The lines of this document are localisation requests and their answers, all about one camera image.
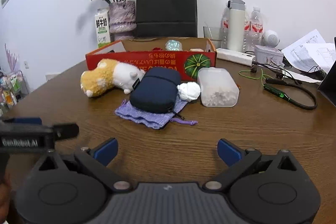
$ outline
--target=wall outlet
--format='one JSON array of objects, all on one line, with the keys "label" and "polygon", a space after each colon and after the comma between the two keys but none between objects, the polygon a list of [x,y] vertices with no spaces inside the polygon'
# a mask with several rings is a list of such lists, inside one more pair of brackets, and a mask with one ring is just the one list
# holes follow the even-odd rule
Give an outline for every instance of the wall outlet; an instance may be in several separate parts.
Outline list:
[{"label": "wall outlet", "polygon": [[49,75],[45,75],[45,79],[47,81],[53,79],[54,77],[56,77],[57,75],[59,75],[59,73],[52,73],[52,74],[49,74]]}]

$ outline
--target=hand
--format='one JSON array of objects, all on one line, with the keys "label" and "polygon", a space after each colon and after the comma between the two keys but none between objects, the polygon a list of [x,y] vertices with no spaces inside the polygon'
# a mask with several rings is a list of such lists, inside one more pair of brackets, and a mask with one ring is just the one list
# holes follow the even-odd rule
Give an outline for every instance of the hand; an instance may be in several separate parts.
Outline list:
[{"label": "hand", "polygon": [[0,184],[0,223],[6,221],[9,201],[11,200],[11,181],[9,179],[9,174],[5,173],[5,176]]}]

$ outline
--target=blue gripper pad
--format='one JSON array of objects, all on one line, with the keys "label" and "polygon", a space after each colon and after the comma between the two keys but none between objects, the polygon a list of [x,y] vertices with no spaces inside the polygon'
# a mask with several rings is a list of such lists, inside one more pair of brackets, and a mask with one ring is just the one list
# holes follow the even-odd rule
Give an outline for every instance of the blue gripper pad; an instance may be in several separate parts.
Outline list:
[{"label": "blue gripper pad", "polygon": [[217,144],[218,156],[226,163],[227,166],[231,166],[241,160],[245,155],[245,151],[230,143],[226,139],[220,139]]},{"label": "blue gripper pad", "polygon": [[4,122],[14,122],[14,123],[30,123],[30,124],[40,124],[42,125],[41,118],[38,117],[27,117],[27,118],[9,118],[3,120]]},{"label": "blue gripper pad", "polygon": [[90,154],[102,165],[107,166],[118,154],[118,141],[115,138],[111,138],[91,150]]}]

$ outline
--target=plastic container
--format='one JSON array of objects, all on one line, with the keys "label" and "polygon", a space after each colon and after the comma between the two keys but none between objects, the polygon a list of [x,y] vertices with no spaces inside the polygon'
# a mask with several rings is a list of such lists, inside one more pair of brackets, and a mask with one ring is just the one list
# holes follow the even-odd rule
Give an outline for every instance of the plastic container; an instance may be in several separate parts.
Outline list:
[{"label": "plastic container", "polygon": [[202,68],[198,72],[201,102],[207,107],[233,107],[239,96],[239,88],[226,69]]}]

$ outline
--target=power strip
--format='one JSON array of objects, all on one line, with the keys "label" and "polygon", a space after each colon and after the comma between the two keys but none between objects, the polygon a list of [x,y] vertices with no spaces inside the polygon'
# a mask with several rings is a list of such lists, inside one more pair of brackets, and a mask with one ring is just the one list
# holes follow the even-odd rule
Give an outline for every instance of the power strip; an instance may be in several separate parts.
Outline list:
[{"label": "power strip", "polygon": [[253,66],[252,62],[255,61],[255,55],[226,50],[224,48],[217,49],[217,58],[250,67]]}]

